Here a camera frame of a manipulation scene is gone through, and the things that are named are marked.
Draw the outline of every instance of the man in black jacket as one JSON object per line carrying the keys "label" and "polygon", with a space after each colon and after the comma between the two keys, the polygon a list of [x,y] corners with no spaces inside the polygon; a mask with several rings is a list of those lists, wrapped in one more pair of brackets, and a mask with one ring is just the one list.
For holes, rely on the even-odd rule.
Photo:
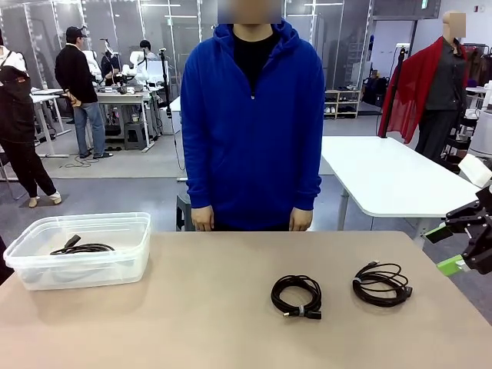
{"label": "man in black jacket", "polygon": [[68,27],[67,43],[56,57],[55,77],[61,88],[76,100],[74,105],[74,123],[77,134],[78,154],[87,158],[91,153],[85,142],[85,125],[91,122],[94,140],[94,159],[109,158],[105,152],[105,125],[99,110],[98,96],[92,87],[91,72],[81,47],[87,36],[77,27]]}

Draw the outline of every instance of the ceiling light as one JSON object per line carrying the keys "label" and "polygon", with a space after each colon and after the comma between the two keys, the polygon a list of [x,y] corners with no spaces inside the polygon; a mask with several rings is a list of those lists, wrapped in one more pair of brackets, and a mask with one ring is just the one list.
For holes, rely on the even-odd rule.
{"label": "ceiling light", "polygon": [[[140,0],[140,2],[151,2],[152,0]],[[181,6],[181,4],[154,4],[153,6]]]}
{"label": "ceiling light", "polygon": [[176,5],[165,5],[165,4],[141,4],[141,6],[145,6],[145,7],[148,7],[148,8],[149,8],[149,7],[161,7],[161,6],[162,6],[162,7],[167,8],[167,7],[169,7],[169,6],[173,7],[173,6],[181,6],[181,5],[179,5],[179,4],[176,4]]}
{"label": "ceiling light", "polygon": [[343,5],[343,2],[325,2],[321,4],[304,4],[304,6],[333,6],[333,5]]}
{"label": "ceiling light", "polygon": [[166,18],[197,18],[196,15],[165,15]]}

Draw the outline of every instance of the beige tabletop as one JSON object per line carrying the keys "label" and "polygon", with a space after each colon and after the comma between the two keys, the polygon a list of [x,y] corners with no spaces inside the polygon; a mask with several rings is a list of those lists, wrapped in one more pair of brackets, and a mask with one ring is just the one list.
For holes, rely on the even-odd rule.
{"label": "beige tabletop", "polygon": [[[136,284],[28,292],[16,276],[5,282],[2,367],[490,367],[492,327],[402,233],[170,233],[151,243]],[[402,265],[407,303],[382,309],[354,296],[352,277],[374,259]],[[286,274],[320,283],[321,321],[273,307],[271,287]]]}

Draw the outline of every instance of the cap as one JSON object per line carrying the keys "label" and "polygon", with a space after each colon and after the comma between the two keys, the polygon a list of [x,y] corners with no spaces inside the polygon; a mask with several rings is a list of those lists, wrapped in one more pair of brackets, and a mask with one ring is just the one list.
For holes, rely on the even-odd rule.
{"label": "cap", "polygon": [[67,36],[67,38],[87,37],[87,35],[84,35],[82,33],[82,29],[83,28],[68,27],[65,35]]}

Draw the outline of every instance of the white table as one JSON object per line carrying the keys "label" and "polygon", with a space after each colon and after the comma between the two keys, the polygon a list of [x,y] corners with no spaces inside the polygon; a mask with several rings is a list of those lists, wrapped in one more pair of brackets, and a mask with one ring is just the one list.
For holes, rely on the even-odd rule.
{"label": "white table", "polygon": [[61,88],[49,88],[48,90],[34,90],[31,91],[32,95],[54,95],[61,94],[63,90]]}
{"label": "white table", "polygon": [[58,110],[58,105],[56,104],[57,95],[31,95],[32,102],[34,103],[34,110],[36,114],[36,118],[41,123],[43,127],[43,132],[45,133],[46,144],[48,145],[49,154],[41,154],[39,155],[41,158],[68,158],[68,154],[56,154],[55,149],[53,148],[52,138],[49,134],[48,126],[46,125],[45,115],[46,114],[50,123],[53,124],[52,120],[52,112],[49,110],[46,105],[47,101],[52,100],[53,105],[55,106],[56,115],[58,118],[58,123],[60,124],[61,131],[56,134],[56,136],[61,136],[70,132],[70,129],[65,130],[63,127],[62,117],[60,115],[60,111]]}
{"label": "white table", "polygon": [[485,87],[477,86],[477,87],[467,87],[467,92],[473,92],[475,95],[471,96],[471,104],[470,108],[478,108],[478,101],[484,100],[485,94],[487,90]]}
{"label": "white table", "polygon": [[136,92],[134,94],[120,94],[119,92],[98,92],[98,102],[104,105],[141,105],[141,113],[144,119],[144,131],[146,147],[141,152],[147,152],[155,145],[148,135],[147,115],[145,114],[144,101],[149,99],[149,91]]}
{"label": "white table", "polygon": [[480,190],[393,138],[323,137],[322,155],[344,187],[339,231],[351,196],[371,217],[417,218],[414,241],[423,247],[431,220],[477,200]]}

